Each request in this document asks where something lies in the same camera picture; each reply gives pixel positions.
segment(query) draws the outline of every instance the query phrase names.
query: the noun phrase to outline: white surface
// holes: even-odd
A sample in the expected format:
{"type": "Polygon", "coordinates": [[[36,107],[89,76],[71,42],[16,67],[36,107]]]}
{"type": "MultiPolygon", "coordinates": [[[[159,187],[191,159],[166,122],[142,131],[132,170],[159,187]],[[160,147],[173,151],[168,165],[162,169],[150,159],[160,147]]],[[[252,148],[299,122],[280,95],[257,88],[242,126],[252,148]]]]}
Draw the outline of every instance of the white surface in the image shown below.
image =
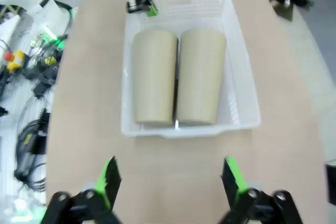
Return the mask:
{"type": "Polygon", "coordinates": [[[128,15],[124,39],[121,130],[126,136],[159,135],[166,138],[218,135],[229,130],[260,124],[260,111],[247,49],[232,0],[154,0],[158,17],[128,15]],[[212,28],[227,37],[226,66],[220,95],[217,124],[148,127],[134,122],[131,47],[135,34],[162,29],[181,37],[191,28],[212,28]]]}
{"type": "MultiPolygon", "coordinates": [[[[13,32],[15,28],[17,27],[17,25],[19,24],[19,21],[20,21],[20,16],[15,15],[11,19],[3,22],[0,25],[0,39],[4,40],[8,45],[11,43],[13,32]]],[[[4,45],[2,41],[0,41],[0,45],[6,48],[6,46],[4,45]]],[[[0,48],[0,65],[4,63],[4,54],[5,54],[5,50],[3,48],[0,48]]]]}

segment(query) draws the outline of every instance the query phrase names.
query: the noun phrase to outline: bolt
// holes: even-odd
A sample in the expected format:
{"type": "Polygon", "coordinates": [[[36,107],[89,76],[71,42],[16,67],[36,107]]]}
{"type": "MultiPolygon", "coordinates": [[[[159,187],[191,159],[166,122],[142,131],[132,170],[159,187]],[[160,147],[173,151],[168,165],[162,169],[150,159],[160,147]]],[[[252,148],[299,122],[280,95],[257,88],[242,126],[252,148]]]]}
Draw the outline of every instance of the bolt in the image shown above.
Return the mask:
{"type": "Polygon", "coordinates": [[[281,199],[281,200],[285,200],[285,199],[286,199],[283,193],[278,193],[278,194],[277,194],[277,197],[278,197],[279,199],[281,199]]]}
{"type": "Polygon", "coordinates": [[[93,197],[93,192],[89,191],[87,194],[86,194],[86,197],[88,199],[91,199],[93,197]]]}
{"type": "Polygon", "coordinates": [[[64,194],[62,194],[61,196],[58,197],[59,201],[65,200],[67,196],[65,196],[64,194]]]}
{"type": "Polygon", "coordinates": [[[248,191],[249,196],[251,196],[252,198],[257,198],[257,193],[254,190],[250,190],[248,191]]]}

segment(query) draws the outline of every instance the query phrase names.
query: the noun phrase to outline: table surface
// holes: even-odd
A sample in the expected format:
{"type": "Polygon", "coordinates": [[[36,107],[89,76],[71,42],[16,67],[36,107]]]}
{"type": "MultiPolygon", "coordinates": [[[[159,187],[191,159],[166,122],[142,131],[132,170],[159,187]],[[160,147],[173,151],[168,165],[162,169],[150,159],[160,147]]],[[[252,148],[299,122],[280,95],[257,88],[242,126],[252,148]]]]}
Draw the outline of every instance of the table surface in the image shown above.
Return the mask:
{"type": "Polygon", "coordinates": [[[218,137],[126,138],[120,131],[126,0],[83,0],[58,77],[49,129],[47,197],[95,183],[118,159],[114,211],[124,223],[216,223],[228,203],[225,156],[266,193],[291,192],[304,223],[327,223],[326,181],[309,93],[267,0],[233,0],[262,124],[218,137]]]}

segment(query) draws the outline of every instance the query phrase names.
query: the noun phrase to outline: white tray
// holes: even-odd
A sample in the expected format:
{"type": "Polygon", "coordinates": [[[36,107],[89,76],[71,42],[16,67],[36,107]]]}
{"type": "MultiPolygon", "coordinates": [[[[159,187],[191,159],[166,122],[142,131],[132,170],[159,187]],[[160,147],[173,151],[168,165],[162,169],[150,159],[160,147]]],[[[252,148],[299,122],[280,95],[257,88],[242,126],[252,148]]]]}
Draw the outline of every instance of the white tray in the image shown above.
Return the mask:
{"type": "Polygon", "coordinates": [[[260,125],[260,110],[242,31],[232,0],[154,0],[159,15],[129,14],[125,26],[121,131],[130,137],[158,135],[166,138],[218,135],[260,125]],[[132,41],[146,29],[167,30],[177,35],[191,28],[213,28],[227,38],[226,65],[218,107],[217,124],[169,127],[136,124],[133,111],[132,41]]]}

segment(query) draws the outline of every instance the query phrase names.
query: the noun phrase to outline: floor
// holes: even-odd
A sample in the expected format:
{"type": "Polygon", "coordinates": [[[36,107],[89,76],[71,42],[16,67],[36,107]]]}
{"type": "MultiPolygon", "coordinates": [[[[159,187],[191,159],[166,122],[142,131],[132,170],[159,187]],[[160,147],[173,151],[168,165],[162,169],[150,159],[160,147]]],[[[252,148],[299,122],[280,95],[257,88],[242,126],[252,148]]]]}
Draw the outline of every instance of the floor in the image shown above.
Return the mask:
{"type": "MultiPolygon", "coordinates": [[[[73,7],[81,0],[59,0],[73,7]]],[[[319,119],[320,135],[324,144],[325,162],[336,161],[336,1],[312,0],[314,8],[307,12],[295,9],[289,23],[279,18],[293,42],[300,65],[311,92],[319,119]]],[[[336,209],[330,207],[330,223],[336,223],[336,209]]]]}

